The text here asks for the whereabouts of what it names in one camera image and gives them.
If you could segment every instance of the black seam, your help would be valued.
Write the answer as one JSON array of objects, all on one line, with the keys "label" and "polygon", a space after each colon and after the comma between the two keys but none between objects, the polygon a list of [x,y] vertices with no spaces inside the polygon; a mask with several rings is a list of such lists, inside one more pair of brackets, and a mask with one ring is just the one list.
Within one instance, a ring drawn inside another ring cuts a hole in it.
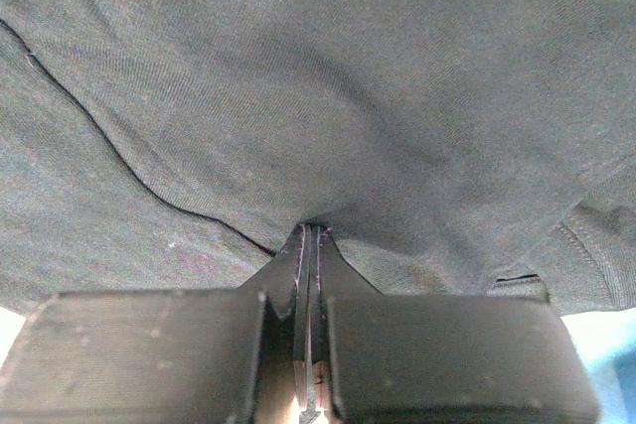
[{"label": "black seam", "polygon": [[527,275],[522,275],[520,277],[498,278],[497,281],[495,282],[495,286],[502,287],[506,285],[515,285],[516,283],[520,283],[520,282],[536,281],[536,280],[543,282],[542,278],[536,273],[529,273]]},{"label": "black seam", "polygon": [[258,248],[261,252],[266,253],[267,255],[273,257],[276,252],[275,250],[270,250],[262,245],[260,245],[258,242],[256,242],[254,239],[248,237],[247,235],[245,235],[244,233],[240,232],[239,230],[236,230],[234,227],[232,227],[231,225],[228,225],[227,223],[223,222],[222,220],[219,220],[217,218],[213,218],[213,217],[209,217],[206,215],[202,215],[200,213],[196,213],[196,212],[192,212],[192,211],[188,211],[182,208],[179,208],[171,203],[169,203],[168,201],[166,201],[165,199],[163,199],[162,197],[160,197],[159,195],[157,195],[157,193],[155,193],[152,189],[150,189],[138,176],[137,174],[134,172],[134,170],[128,165],[128,163],[126,163],[126,161],[123,159],[123,157],[121,156],[121,154],[119,154],[119,151],[117,151],[117,148],[115,147],[115,145],[110,141],[110,139],[108,138],[108,136],[106,135],[106,133],[103,131],[103,129],[101,129],[101,127],[97,124],[97,122],[95,121],[95,119],[92,117],[92,115],[88,112],[88,110],[71,94],[70,91],[68,91],[66,88],[64,88],[54,77],[52,74],[49,73],[49,71],[47,71],[47,69],[40,63],[40,61],[35,57],[35,55],[31,52],[31,49],[29,49],[29,47],[27,46],[26,42],[24,40],[22,40],[22,37],[20,37],[20,35],[12,28],[10,27],[4,20],[0,19],[0,27],[2,27],[3,30],[5,30],[7,33],[9,33],[9,35],[11,35],[12,37],[14,37],[16,39],[16,41],[21,45],[21,47],[25,50],[25,55],[28,56],[29,59],[29,63],[31,65],[35,65],[37,66],[38,70],[41,71],[41,73],[45,76],[45,78],[50,81],[56,88],[58,88],[60,90],[60,92],[72,103],[74,104],[85,116],[86,118],[88,118],[88,120],[92,123],[92,125],[95,127],[95,129],[97,130],[97,132],[99,133],[99,135],[103,138],[103,140],[106,142],[106,144],[108,144],[108,146],[110,147],[110,149],[112,150],[112,152],[115,154],[116,158],[121,162],[121,164],[124,165],[124,167],[128,170],[128,172],[132,175],[132,177],[141,185],[141,187],[147,191],[154,199],[156,199],[157,201],[159,201],[162,205],[167,206],[168,208],[172,209],[173,211],[176,212],[180,212],[180,213],[184,213],[186,215],[189,215],[191,217],[196,217],[196,218],[202,218],[205,220],[209,220],[209,221],[213,221],[216,222],[224,227],[226,227],[228,230],[232,231],[233,233],[236,233],[237,235],[239,235],[242,239],[246,240],[247,242],[249,242],[250,244],[252,244],[253,246],[255,246],[256,248]]},{"label": "black seam", "polygon": [[616,304],[614,303],[615,300],[614,300],[614,297],[612,296],[609,282],[607,281],[607,277],[605,276],[605,273],[603,273],[603,269],[600,266],[600,264],[596,261],[596,259],[593,257],[593,255],[587,249],[587,247],[581,241],[581,239],[578,238],[578,235],[576,235],[576,233],[571,228],[569,228],[565,224],[565,222],[559,222],[556,228],[569,240],[569,242],[574,246],[574,248],[581,255],[583,260],[585,260],[585,262],[587,262],[589,265],[594,267],[594,269],[597,270],[598,273],[600,273],[601,277],[603,278],[603,283],[605,284],[605,288],[603,290],[603,297],[608,299],[610,303],[612,304],[612,306],[615,307]]}]

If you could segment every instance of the dark green fabric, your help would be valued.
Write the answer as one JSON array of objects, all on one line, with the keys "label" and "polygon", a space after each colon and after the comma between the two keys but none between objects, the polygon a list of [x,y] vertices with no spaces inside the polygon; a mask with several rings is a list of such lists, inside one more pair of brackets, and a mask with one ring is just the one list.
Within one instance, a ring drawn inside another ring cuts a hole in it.
[{"label": "dark green fabric", "polygon": [[384,292],[634,307],[635,14],[0,0],[0,304],[236,286],[315,219]]}]

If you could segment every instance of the stitching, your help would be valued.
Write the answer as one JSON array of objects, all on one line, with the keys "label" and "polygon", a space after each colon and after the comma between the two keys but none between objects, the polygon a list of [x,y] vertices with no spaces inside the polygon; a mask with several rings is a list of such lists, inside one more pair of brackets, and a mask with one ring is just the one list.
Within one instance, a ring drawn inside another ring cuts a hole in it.
[{"label": "stitching", "polygon": [[223,227],[227,228],[228,230],[232,231],[233,233],[236,233],[240,238],[242,238],[243,240],[249,242],[251,245],[255,246],[256,248],[258,248],[258,250],[260,250],[263,253],[266,253],[267,255],[269,255],[270,257],[273,257],[276,252],[274,250],[270,250],[268,248],[266,248],[265,246],[259,244],[258,242],[256,242],[254,239],[248,237],[247,235],[245,235],[244,233],[240,232],[239,230],[235,229],[234,227],[232,227],[231,225],[223,222],[222,220],[219,220],[217,218],[214,217],[208,217],[206,215],[202,215],[200,213],[196,213],[196,212],[192,212],[192,211],[187,211],[185,209],[181,209],[173,204],[170,204],[168,201],[166,201],[165,199],[163,199],[161,196],[157,195],[157,193],[155,193],[152,189],[150,189],[143,181],[141,181],[141,179],[137,176],[137,174],[134,172],[134,170],[130,167],[130,165],[123,159],[123,156],[121,156],[121,154],[119,154],[119,151],[117,150],[117,148],[115,147],[115,145],[112,143],[112,141],[110,141],[110,139],[108,138],[108,136],[106,135],[106,133],[103,131],[103,129],[101,129],[101,127],[99,126],[99,124],[97,124],[97,121],[95,121],[95,119],[92,117],[92,115],[88,112],[88,110],[78,101],[77,98],[75,98],[70,91],[68,91],[66,88],[64,88],[62,86],[61,83],[59,83],[54,77],[53,75],[38,61],[38,59],[31,53],[31,49],[29,49],[29,47],[27,46],[26,42],[22,39],[22,37],[20,37],[20,35],[12,28],[9,26],[9,24],[7,24],[4,20],[0,19],[0,29],[5,30],[9,35],[11,35],[16,41],[17,43],[20,45],[20,47],[22,47],[22,49],[26,52],[25,55],[31,57],[34,59],[34,61],[37,63],[40,72],[42,73],[42,75],[45,77],[46,80],[48,80],[55,88],[57,88],[66,98],[68,101],[70,101],[74,106],[76,106],[78,108],[78,110],[84,114],[84,116],[86,117],[86,119],[88,119],[88,121],[92,124],[92,126],[95,128],[95,130],[97,131],[97,134],[99,134],[99,136],[101,136],[101,138],[106,142],[106,144],[108,145],[108,147],[110,148],[110,150],[114,153],[116,159],[126,168],[126,170],[128,171],[128,174],[130,174],[136,181],[137,183],[148,193],[150,194],[154,199],[156,199],[157,201],[159,201],[161,204],[163,204],[164,206],[172,209],[173,211],[176,212],[180,212],[180,213],[184,213],[186,215],[189,215],[191,217],[196,217],[196,218],[202,218],[204,220],[209,220],[209,221],[213,221],[215,223],[218,223],[220,225],[222,225]]},{"label": "stitching", "polygon": [[569,242],[574,246],[574,248],[581,255],[583,260],[585,260],[585,262],[587,262],[588,265],[590,265],[595,270],[597,270],[598,273],[600,273],[601,277],[603,278],[603,283],[605,284],[605,287],[603,289],[603,298],[608,299],[609,302],[612,304],[612,306],[616,307],[615,299],[612,296],[611,288],[609,286],[609,282],[607,281],[607,277],[603,273],[603,269],[601,268],[600,264],[596,261],[596,259],[594,259],[591,252],[587,249],[585,244],[578,238],[576,233],[571,228],[565,225],[564,222],[559,222],[556,228],[569,240]]}]

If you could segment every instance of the white surface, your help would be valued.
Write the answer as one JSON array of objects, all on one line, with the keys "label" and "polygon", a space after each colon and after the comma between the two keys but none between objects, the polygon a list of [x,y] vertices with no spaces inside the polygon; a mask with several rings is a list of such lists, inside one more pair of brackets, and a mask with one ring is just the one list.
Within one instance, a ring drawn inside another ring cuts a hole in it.
[{"label": "white surface", "polygon": [[628,424],[625,396],[613,361],[636,350],[636,309],[563,317],[601,405],[599,424]]},{"label": "white surface", "polygon": [[22,330],[25,319],[20,315],[0,308],[0,365],[7,357],[14,340]]}]

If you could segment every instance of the blue surface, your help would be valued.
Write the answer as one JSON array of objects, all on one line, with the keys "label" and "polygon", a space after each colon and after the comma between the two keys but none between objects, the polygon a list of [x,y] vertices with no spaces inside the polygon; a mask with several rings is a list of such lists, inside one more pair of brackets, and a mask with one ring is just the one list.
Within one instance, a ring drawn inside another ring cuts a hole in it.
[{"label": "blue surface", "polygon": [[636,424],[636,309],[563,317],[601,403],[601,424]]}]

